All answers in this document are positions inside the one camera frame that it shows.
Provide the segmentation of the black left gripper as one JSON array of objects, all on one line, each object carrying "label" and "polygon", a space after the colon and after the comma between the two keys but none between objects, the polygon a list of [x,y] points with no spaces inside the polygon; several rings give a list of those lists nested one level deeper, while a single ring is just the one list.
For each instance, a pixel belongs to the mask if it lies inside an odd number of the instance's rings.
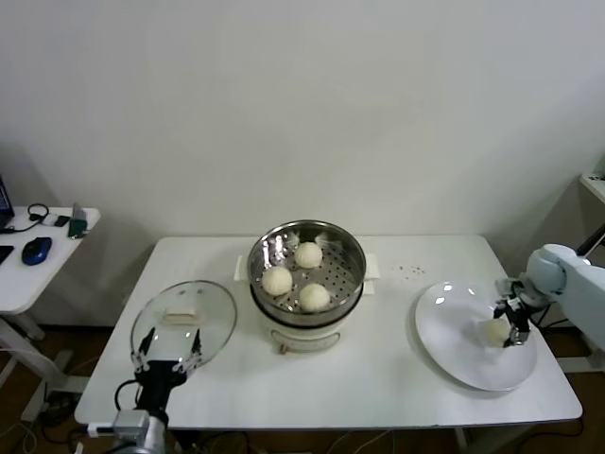
[{"label": "black left gripper", "polygon": [[137,410],[166,410],[173,389],[187,380],[187,374],[193,374],[202,364],[200,331],[192,337],[191,346],[176,360],[151,360],[147,364],[147,353],[154,341],[155,327],[152,326],[144,336],[135,338],[130,333],[130,359],[141,392],[137,399]]}]

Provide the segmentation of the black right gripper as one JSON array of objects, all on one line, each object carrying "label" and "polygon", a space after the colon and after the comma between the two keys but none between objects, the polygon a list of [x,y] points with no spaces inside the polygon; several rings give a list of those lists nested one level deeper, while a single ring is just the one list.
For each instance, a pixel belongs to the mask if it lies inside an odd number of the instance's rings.
[{"label": "black right gripper", "polygon": [[503,342],[504,348],[524,345],[530,332],[530,311],[519,297],[498,300],[493,309],[493,319],[509,320],[510,332]]}]

